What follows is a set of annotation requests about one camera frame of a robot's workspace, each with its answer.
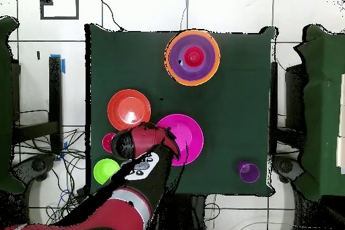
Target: metal stand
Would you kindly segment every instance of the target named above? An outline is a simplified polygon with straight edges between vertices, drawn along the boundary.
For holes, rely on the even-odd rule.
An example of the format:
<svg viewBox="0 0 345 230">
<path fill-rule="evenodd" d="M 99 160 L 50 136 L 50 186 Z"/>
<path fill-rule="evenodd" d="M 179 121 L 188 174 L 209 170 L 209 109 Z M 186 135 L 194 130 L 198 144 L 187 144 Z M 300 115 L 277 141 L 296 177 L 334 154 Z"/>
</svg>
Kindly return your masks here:
<svg viewBox="0 0 345 230">
<path fill-rule="evenodd" d="M 12 61 L 14 121 L 20 119 L 19 81 L 20 65 L 18 61 Z M 59 154 L 62 151 L 61 91 L 61 58 L 49 57 L 49 121 L 33 125 L 15 125 L 13 127 L 13 144 L 50 135 L 52 152 Z"/>
</svg>

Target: floor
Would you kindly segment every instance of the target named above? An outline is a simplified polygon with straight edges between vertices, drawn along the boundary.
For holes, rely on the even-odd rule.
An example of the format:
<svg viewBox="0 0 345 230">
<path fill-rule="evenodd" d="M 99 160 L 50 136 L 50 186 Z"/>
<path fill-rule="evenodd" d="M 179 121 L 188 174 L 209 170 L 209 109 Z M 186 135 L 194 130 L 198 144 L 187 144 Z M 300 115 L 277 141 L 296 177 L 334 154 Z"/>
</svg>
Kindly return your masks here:
<svg viewBox="0 0 345 230">
<path fill-rule="evenodd" d="M 126 30 L 204 28 L 214 32 L 259 32 L 265 26 L 277 27 L 276 58 L 281 65 L 278 68 L 278 112 L 281 115 L 286 112 L 283 68 L 301 62 L 293 46 L 300 43 L 303 27 L 318 23 L 332 32 L 341 32 L 345 28 L 344 0 L 188 0 L 185 12 L 186 0 L 104 2 L 113 10 L 115 21 Z M 9 37 L 9 46 L 13 57 L 22 65 L 21 111 L 49 108 L 49 55 L 60 54 L 65 59 L 63 130 L 66 142 L 71 138 L 68 135 L 73 133 L 72 130 L 77 130 L 73 140 L 85 130 L 84 24 L 119 29 L 101 0 L 79 0 L 78 7 L 78 20 L 41 20 L 39 0 L 0 0 L 0 16 L 12 16 L 20 22 L 18 30 Z M 44 7 L 45 16 L 75 16 L 75 13 L 75 0 L 54 0 L 54 5 Z M 42 121 L 47 121 L 44 111 L 21 114 L 22 124 Z M 279 116 L 278 123 L 284 125 L 284 116 Z M 24 144 L 16 147 L 18 154 L 14 163 L 34 151 L 26 147 Z M 73 149 L 84 151 L 84 139 L 77 140 Z M 279 150 L 289 149 L 279 145 Z M 65 158 L 71 162 L 73 157 L 66 155 Z M 77 160 L 77 167 L 79 169 L 73 170 L 76 189 L 85 184 L 85 160 Z M 56 161 L 53 169 L 62 190 L 70 189 L 63 162 Z M 50 172 L 45 181 L 34 182 L 30 193 L 33 223 L 46 223 L 51 214 L 49 211 L 63 204 L 57 176 Z M 205 209 L 208 230 L 291 230 L 294 218 L 292 189 L 280 183 L 275 173 L 272 173 L 271 182 L 276 193 L 269 198 L 208 196 L 210 204 Z"/>
</svg>

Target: small purple cup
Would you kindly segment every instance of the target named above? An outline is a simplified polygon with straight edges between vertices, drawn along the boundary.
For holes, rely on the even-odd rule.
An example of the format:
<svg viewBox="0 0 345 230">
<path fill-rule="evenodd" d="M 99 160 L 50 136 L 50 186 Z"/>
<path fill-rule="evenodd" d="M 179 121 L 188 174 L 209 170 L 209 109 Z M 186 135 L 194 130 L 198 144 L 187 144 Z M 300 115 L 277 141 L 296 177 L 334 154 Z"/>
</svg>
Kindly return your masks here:
<svg viewBox="0 0 345 230">
<path fill-rule="evenodd" d="M 259 179 L 260 171 L 253 163 L 243 161 L 239 163 L 239 174 L 245 183 L 255 183 Z"/>
</svg>

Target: red plate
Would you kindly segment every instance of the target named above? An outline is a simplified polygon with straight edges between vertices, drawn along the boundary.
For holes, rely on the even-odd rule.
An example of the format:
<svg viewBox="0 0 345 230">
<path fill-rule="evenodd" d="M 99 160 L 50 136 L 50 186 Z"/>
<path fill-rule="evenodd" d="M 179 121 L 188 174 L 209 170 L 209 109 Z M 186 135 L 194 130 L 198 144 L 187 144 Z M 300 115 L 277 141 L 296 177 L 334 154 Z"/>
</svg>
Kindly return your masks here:
<svg viewBox="0 0 345 230">
<path fill-rule="evenodd" d="M 151 106 L 139 91 L 125 89 L 118 91 L 108 104 L 108 118 L 119 131 L 149 122 Z"/>
</svg>

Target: green chair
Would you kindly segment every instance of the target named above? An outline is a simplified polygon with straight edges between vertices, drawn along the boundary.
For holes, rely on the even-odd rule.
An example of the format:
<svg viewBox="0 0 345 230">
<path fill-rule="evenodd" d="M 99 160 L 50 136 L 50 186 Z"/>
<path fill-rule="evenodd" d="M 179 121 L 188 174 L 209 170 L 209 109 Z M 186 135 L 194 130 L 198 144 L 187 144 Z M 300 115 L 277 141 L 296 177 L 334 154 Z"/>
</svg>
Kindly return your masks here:
<svg viewBox="0 0 345 230">
<path fill-rule="evenodd" d="M 49 122 L 17 125 L 19 110 L 19 62 L 11 58 L 7 41 L 19 26 L 16 19 L 0 17 L 0 191 L 22 194 L 35 179 L 42 181 L 53 168 L 55 155 L 62 147 L 61 59 L 49 58 Z M 14 145 L 50 135 L 51 153 L 37 154 L 12 167 Z"/>
</svg>

